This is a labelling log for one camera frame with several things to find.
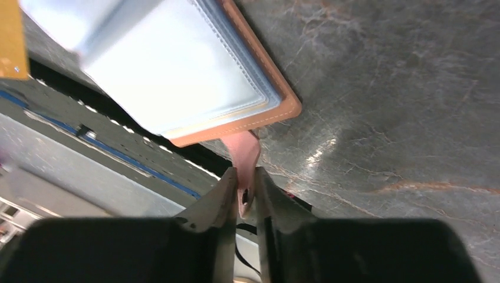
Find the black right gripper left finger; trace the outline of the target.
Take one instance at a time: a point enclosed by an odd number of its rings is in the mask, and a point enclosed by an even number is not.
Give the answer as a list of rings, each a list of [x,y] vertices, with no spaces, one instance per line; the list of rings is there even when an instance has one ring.
[[[109,217],[24,170],[1,179],[23,233],[1,249],[2,282],[232,282],[236,171],[172,217]]]

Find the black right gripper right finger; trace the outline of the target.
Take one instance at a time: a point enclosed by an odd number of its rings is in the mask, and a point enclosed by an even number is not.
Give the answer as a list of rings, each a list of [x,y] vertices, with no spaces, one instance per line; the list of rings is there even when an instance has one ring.
[[[427,218],[319,218],[255,171],[263,282],[480,282],[464,244]]]

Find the tan leather card holder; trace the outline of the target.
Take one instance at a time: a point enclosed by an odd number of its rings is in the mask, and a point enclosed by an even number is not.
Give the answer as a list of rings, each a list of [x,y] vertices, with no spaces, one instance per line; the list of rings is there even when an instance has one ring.
[[[254,130],[302,106],[234,1],[21,1],[21,9],[148,132],[177,147],[221,139],[254,200]]]

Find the orange credit card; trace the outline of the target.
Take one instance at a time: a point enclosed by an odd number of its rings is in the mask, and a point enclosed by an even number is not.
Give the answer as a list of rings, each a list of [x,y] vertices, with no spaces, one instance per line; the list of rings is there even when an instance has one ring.
[[[1,78],[27,80],[29,60],[22,12],[16,0],[1,0]]]

